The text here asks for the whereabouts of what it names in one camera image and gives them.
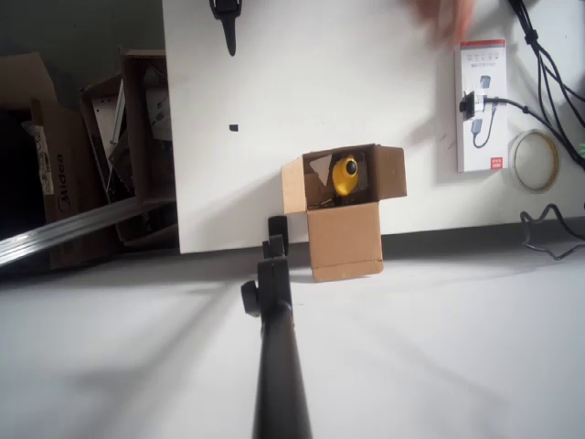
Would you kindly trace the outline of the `person's bare hand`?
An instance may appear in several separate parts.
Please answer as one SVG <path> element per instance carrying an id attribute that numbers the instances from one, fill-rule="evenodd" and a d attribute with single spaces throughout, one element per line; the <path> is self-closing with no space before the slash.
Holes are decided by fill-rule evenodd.
<path id="1" fill-rule="evenodd" d="M 408 0 L 403 4 L 429 30 L 431 42 L 438 47 L 463 42 L 472 24 L 475 1 Z"/>

